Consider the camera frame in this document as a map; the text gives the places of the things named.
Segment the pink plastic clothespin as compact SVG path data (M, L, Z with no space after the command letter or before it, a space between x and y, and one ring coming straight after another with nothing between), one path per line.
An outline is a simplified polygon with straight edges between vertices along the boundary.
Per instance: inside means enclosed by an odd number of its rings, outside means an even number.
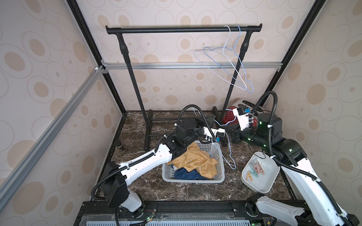
M257 175L264 175L265 174L265 171L262 167L262 164L258 161L258 160L255 160L254 162L252 162L251 164L251 167L253 168L254 172L257 174Z

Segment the yellow plastic clothespin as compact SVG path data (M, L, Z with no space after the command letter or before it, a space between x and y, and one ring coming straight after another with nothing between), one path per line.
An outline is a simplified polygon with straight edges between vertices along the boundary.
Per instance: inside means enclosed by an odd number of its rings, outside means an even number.
M253 177L250 171L247 172L247 181L248 180L253 181Z

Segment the teal plastic clothespin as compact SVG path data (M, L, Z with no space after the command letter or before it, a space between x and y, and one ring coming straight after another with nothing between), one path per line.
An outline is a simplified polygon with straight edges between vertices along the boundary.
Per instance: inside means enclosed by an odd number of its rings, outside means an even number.
M258 178L259 174L255 171L255 169L253 167L250 168L249 170L250 174L253 175L254 177Z

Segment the light blue plastic hanger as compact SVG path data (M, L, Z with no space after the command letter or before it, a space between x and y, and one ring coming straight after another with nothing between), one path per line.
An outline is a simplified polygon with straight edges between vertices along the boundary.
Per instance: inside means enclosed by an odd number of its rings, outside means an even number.
M222 70L224 70L225 72L227 72L226 69L225 69L223 66L221 66L220 63L218 63L216 60L214 60L214 59L209 55L209 52L213 52L213 53L215 52L215 53L221 54L221 55L227 60L226 63L228 63L229 65L231 65L232 68L233 68L233 69L236 71L236 73L237 73L236 78L232 78L230 82L227 81L226 79L223 79L223 78L222 78L222 80L225 81L225 82L227 82L227 83L229 83L232 87L236 87L236 88L238 88L238 89L241 89L241 90L246 91L247 93L251 94L251 93L254 92L253 84L252 84L252 82L251 82L250 80L247 79L247 74L246 74L245 68L244 68L244 66L243 66L241 57L238 56L238 55L236 54L236 51L235 51L235 49L236 49L236 47L237 47L237 44L238 44L238 41L239 41L239 39L240 39L240 37L241 37L241 27L238 26L238 25L236 26L236 28L238 29L238 33L239 33L239 34L238 34L238 37L237 37L234 45L231 46L230 48L229 48L229 46L228 46L228 43L232 44L232 42L231 42L231 34L232 34L232 31L231 31L231 28L230 28L228 25L224 25L224 27L226 27L226 28L228 29L228 31L229 31L228 37L227 37L227 39L225 40L224 45L223 45L222 47L216 47L216 48L204 47L203 50L202 50L202 52L203 52L203 54L205 54L209 59L211 59L213 63L216 63L217 66L218 66L220 69L222 69ZM240 63L240 67L241 67L241 69L242 69L243 75L241 75L241 73L239 72L239 69L236 68L236 65L234 65L233 62L232 62L232 60L226 55L226 52L232 52L233 55L237 57L237 63Z

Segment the mustard yellow t-shirt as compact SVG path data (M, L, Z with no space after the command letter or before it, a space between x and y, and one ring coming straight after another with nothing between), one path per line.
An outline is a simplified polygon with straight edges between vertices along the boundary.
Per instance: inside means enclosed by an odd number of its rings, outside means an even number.
M216 165L218 161L211 158L210 155L200 149L196 142L187 147L187 151L181 156L167 163L168 166L176 168L185 168L188 172L196 170L201 176L212 179L217 175Z

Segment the navy blue t-shirt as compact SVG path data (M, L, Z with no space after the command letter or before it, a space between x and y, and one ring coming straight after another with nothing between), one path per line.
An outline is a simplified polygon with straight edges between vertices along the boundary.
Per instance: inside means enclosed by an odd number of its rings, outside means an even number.
M174 179L179 180L209 180L201 176L196 170L188 172L185 168L180 168L174 173Z

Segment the white wire hanger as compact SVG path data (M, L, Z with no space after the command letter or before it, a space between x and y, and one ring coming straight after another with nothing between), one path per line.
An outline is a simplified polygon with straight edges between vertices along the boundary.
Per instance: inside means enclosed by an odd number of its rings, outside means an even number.
M234 43L235 43L235 42L232 42L232 44L228 43L229 48L230 48L231 46L233 46ZM196 58L197 62L201 63L201 65L202 65L203 67L205 67L206 69L208 69L212 74L214 74L215 76L217 76L217 77L219 77L219 78L222 79L221 75L218 74L215 70L213 70L213 69L211 68L211 65L207 64L205 61L203 61L203 60L200 58L201 56L207 57L205 54L203 54L202 50L203 50L203 49L198 49L198 50L195 50L195 51L193 52L193 55L194 55L194 57ZM221 66L223 66L223 67L226 69L226 71L227 71L228 69L233 69L231 65L229 65L228 63L226 63L227 60L226 60L221 54L215 53L215 52L214 52L214 53L213 53L213 52L209 52L209 55L210 55L214 60L216 60L218 63L220 63ZM234 56L232 52L226 52L226 55L232 60L233 64L236 65L236 68L239 69L239 72L241 73L241 75L243 75L242 69L241 69L241 67L240 67L240 63L237 63L237 57Z

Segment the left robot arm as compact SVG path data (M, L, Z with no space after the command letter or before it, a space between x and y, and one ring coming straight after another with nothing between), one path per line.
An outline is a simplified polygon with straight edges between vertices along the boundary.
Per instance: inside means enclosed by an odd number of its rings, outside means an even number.
M157 147L125 163L106 164L98 187L109 208L119 206L137 212L143 206L140 197L128 186L155 167L180 157L194 141L201 138L207 126L198 118L186 118L177 123L175 132L160 139Z

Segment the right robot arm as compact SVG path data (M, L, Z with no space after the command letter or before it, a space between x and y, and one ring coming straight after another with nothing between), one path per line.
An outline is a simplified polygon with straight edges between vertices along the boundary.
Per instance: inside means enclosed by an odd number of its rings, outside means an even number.
M357 226L358 218L348 214L316 175L307 154L298 142L281 137L281 119L270 113L261 113L257 128L248 111L231 111L235 116L236 139L245 140L264 148L247 163L242 171L242 181L255 194L248 198L248 214L269 215L291 226ZM294 207L266 196L277 174L283 171L297 187L308 208Z

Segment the red polka dot toaster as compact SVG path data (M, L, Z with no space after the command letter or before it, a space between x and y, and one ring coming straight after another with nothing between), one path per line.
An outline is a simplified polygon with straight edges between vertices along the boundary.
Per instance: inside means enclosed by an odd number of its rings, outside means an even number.
M237 99L232 104L229 105L229 107L226 110L225 116L222 119L223 125L239 125L239 116L237 116L237 108L238 107L244 107L249 109L250 111L254 108L255 103L245 100L245 99Z

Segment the white plastic basket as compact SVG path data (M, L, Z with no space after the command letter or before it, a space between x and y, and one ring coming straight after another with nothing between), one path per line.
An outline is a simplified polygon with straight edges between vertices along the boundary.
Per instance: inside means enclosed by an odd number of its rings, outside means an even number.
M201 150L206 151L211 158L214 158L218 161L216 165L217 175L210 180L179 180L174 179L174 173L176 168L168 166L167 163L162 165L162 178L166 182L175 182L175 183L222 183L225 179L224 175L224 164L221 149L218 143L202 144L200 141L195 141Z

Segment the white plastic bin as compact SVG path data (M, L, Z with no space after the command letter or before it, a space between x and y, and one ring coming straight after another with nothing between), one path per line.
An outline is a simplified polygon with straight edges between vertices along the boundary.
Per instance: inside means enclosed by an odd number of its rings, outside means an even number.
M265 174L260 174L258 178L252 175L253 181L247 181L247 172L250 170L251 164L255 160L258 160L262 164ZM266 194L270 192L279 172L280 168L279 166L277 166L274 160L272 160L269 156L265 155L263 152L255 152L242 170L241 180L248 188L250 188L254 192Z

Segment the black clothes rack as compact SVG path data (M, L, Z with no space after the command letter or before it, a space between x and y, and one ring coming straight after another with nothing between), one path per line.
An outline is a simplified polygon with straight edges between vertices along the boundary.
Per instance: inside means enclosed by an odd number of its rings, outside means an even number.
M241 27L241 38L236 54L241 57L244 68L250 64L244 57L250 53L250 44L260 37L262 25ZM229 31L224 25L156 27L156 28L109 28L103 36L105 47L111 52L104 64L117 97L123 102L122 111L139 111L140 123L144 126L144 150L164 134L156 126L171 120L169 115L155 117L157 111L179 111L184 106L196 104L205 111L216 110L219 121L225 116L229 102L241 94L247 99L255 98L262 91L262 83L253 84L254 92L232 87L212 74L197 62L193 52L204 47L221 47ZM222 78L236 78L234 69L228 75L211 63L206 56L200 57Z

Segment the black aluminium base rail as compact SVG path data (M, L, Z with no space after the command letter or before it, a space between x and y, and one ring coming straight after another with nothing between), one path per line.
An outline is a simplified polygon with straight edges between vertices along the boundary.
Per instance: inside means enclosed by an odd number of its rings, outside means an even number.
M230 225L233 220L246 220L249 226L274 226L278 221L290 226L317 225L305 201L276 201L258 194L246 201L145 201L134 212L121 206L109 207L106 201L88 201L83 203L74 224L85 226L97 220L116 226L150 226L168 221L204 225L212 220L219 225Z

